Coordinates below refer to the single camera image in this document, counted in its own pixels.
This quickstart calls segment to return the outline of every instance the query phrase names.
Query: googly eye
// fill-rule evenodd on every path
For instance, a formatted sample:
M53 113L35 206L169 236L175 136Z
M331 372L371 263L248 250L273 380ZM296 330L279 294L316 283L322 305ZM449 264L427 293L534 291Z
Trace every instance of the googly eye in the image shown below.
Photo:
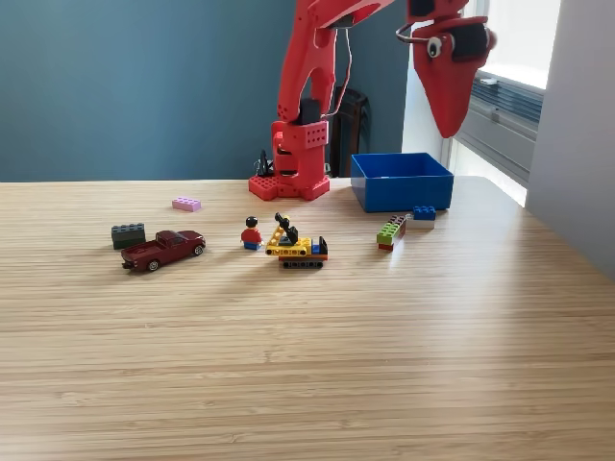
M437 58L442 53L442 40L433 36L430 41L427 42L427 52L431 58Z

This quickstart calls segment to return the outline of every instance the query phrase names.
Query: red robotic arm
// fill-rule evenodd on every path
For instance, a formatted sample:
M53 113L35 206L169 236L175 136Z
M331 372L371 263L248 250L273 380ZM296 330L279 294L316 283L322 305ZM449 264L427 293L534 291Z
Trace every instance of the red robotic arm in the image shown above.
M272 126L275 176L250 179L250 190L261 199L314 200L329 190L325 147L329 142L327 118L332 115L327 112L335 85L337 32L345 30L348 39L349 28L393 1L297 0L293 35L283 65L280 121ZM458 12L469 0L406 1L407 24L397 36L414 45L415 69L436 124L444 137L450 137L463 122L472 81L495 45L495 37L484 27L486 17L460 18ZM433 24L417 29L413 36L403 35L415 22L428 20ZM301 99L308 80L310 95Z

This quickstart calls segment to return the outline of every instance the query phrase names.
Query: blue container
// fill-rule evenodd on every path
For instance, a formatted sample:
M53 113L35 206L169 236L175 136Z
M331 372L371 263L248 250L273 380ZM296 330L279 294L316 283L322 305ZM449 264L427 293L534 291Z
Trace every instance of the blue container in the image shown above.
M355 195L368 213L451 206L453 173L429 154L361 154L353 156L351 171Z

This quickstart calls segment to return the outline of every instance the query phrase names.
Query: red toy truck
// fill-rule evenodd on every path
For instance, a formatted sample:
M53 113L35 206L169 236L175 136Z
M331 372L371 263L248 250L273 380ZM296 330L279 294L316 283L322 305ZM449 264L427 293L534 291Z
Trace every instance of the red toy truck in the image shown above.
M205 238L194 230L162 230L156 240L122 251L124 269L154 272L160 266L189 255L199 256L205 249Z

